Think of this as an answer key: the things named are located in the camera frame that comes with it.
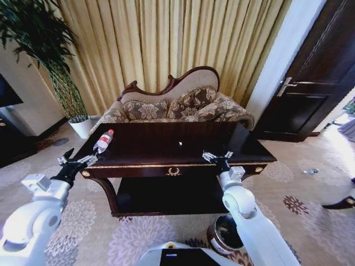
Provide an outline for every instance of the water bottle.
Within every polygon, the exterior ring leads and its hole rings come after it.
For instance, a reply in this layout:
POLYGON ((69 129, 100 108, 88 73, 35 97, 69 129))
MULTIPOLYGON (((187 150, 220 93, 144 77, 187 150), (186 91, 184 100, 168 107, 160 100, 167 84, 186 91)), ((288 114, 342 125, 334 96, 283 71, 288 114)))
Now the water bottle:
POLYGON ((303 170, 302 173, 306 173, 307 175, 314 175, 315 173, 318 173, 319 170, 316 168, 313 169, 308 169, 308 170, 303 170))
POLYGON ((94 150, 98 148, 98 153, 102 154, 106 148, 109 146, 113 136, 113 130, 103 133, 103 135, 99 138, 99 140, 94 145, 94 150))

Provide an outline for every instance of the door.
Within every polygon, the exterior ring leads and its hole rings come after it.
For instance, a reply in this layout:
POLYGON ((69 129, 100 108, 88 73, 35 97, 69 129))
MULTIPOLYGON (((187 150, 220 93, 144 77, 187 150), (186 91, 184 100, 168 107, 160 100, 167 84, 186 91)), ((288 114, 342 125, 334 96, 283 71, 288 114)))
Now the door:
POLYGON ((327 1, 260 117, 258 138, 303 141, 354 87, 354 14, 353 0, 327 1))

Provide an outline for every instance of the curtain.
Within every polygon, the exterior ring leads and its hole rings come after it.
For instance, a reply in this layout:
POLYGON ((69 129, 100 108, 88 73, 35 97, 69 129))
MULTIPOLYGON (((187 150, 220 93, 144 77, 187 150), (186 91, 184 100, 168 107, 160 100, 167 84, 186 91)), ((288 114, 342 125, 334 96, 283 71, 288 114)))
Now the curtain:
POLYGON ((78 37, 69 62, 90 115, 134 80, 156 92, 201 65, 246 105, 291 0, 57 0, 78 37))

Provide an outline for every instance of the carpet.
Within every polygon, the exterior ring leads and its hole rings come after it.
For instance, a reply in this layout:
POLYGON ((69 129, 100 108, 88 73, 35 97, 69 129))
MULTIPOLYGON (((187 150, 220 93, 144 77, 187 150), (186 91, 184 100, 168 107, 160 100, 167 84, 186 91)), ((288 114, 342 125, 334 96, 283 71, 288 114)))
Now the carpet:
MULTIPOLYGON (((20 184, 30 173, 57 174, 57 157, 84 143, 63 125, 39 152, 0 169, 0 227, 31 194, 20 184)), ((244 181, 302 265, 355 265, 355 210, 326 210, 353 188, 355 144, 335 128, 291 143, 261 141, 278 159, 244 181), (318 168, 305 175, 302 170, 318 168)), ((113 179, 117 189, 120 179, 113 179)), ((167 241, 208 247, 206 230, 218 214, 113 218, 103 190, 77 175, 62 224, 45 251, 47 265, 134 265, 148 248, 167 241)), ((245 249, 229 256, 252 265, 245 249)))

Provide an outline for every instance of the green leaves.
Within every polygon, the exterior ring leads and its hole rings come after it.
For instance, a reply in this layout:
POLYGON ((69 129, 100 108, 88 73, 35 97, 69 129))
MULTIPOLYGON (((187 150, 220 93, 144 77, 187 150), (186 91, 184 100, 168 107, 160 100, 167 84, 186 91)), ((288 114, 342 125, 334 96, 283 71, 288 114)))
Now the green leaves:
POLYGON ((65 59, 73 54, 68 45, 77 45, 75 34, 65 22, 54 15, 54 0, 0 0, 0 38, 4 48, 7 41, 15 40, 14 50, 36 58, 45 66, 61 65, 70 71, 65 59))
POLYGON ((4 48, 9 40, 18 43, 13 50, 16 62, 25 52, 37 61, 37 67, 46 67, 65 115, 71 122, 82 122, 88 114, 65 62, 73 56, 67 46, 77 45, 75 34, 54 15, 53 7, 59 8, 54 0, 0 0, 1 42, 4 48))

